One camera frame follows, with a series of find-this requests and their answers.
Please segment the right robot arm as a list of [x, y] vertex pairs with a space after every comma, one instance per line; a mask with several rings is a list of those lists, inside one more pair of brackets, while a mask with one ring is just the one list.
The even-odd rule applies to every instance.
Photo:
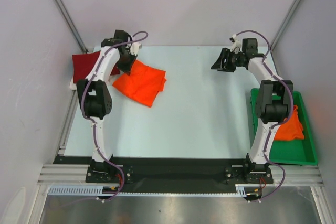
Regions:
[[275, 74], [266, 63], [266, 56], [258, 51], [255, 38], [240, 41], [237, 35], [230, 37], [232, 46], [223, 48], [211, 69], [234, 72], [246, 68], [260, 84], [255, 104], [258, 119], [252, 147], [240, 167], [227, 167], [227, 184], [256, 184], [272, 182], [269, 155], [277, 131], [293, 112], [293, 83]]

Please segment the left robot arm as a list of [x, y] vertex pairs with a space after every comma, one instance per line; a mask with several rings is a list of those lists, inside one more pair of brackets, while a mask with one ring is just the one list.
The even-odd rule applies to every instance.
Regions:
[[108, 183], [118, 169], [111, 165], [113, 153], [108, 144], [107, 129], [113, 101], [107, 87], [111, 72], [117, 68], [130, 74], [141, 44], [124, 30], [116, 30], [113, 37], [101, 43], [99, 57], [92, 70], [77, 81], [77, 94], [83, 117], [89, 120], [93, 132], [94, 149], [86, 175], [87, 183]]

